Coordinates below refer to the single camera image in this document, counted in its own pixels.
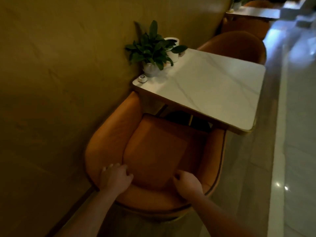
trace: brown marble wall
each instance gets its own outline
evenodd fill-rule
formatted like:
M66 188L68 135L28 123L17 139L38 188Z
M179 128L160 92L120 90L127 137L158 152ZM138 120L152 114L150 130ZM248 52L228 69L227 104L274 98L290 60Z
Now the brown marble wall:
M43 236L89 188L82 151L140 73L133 21L196 48L230 0L0 0L0 235Z

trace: table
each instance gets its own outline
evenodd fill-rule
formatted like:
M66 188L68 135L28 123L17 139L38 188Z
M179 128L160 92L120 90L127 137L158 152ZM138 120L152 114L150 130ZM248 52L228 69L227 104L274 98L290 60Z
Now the table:
M253 130L264 78L260 64L187 49L146 83L132 82L166 104L237 134Z
M257 8L257 7L240 7L234 12L226 12L226 15L238 15L244 17L256 17L268 20L277 20L280 18L281 11L279 9Z

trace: orange leather armchair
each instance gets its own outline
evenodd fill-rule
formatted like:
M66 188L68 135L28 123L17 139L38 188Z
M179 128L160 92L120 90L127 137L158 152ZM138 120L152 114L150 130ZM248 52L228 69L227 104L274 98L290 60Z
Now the orange leather armchair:
M86 172L99 186L104 166L126 163L134 179L117 203L145 216L178 217L190 204L177 194L172 176L177 169L189 171L210 195L219 181L225 138L225 130L206 133L143 114L132 92L92 136L85 152Z
M244 5L245 7L258 7L274 9L274 4L267 0L253 0Z
M217 35L198 48L199 51L265 64L266 49L261 40L246 31Z
M247 31L263 40L270 29L270 24L258 19L237 18L233 21L224 19L221 33L229 31Z

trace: white plant pot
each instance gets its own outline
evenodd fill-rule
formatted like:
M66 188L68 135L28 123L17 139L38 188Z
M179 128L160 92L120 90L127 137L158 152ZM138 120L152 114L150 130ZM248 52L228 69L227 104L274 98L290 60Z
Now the white plant pot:
M176 46L179 46L179 39L178 38L175 38L175 37L167 37L165 38L165 40L176 40L177 42L175 43ZM175 63L178 61L179 59L179 54L175 54L175 53L172 53L171 50L172 48L170 48L168 51L167 51L167 55L168 57L170 57L170 59Z
M152 77L155 76L160 69L157 67L156 63L153 65L152 63L143 62L143 71L146 76Z
M241 7L241 2L235 2L233 4L234 11L238 11L240 7Z

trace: person's left hand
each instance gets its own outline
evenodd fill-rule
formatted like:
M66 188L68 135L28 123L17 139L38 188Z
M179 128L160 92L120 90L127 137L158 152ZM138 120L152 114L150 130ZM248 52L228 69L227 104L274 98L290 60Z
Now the person's left hand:
M127 165L110 164L107 168L104 167L101 172L100 191L108 190L114 195L126 191L133 180L133 174L127 175Z

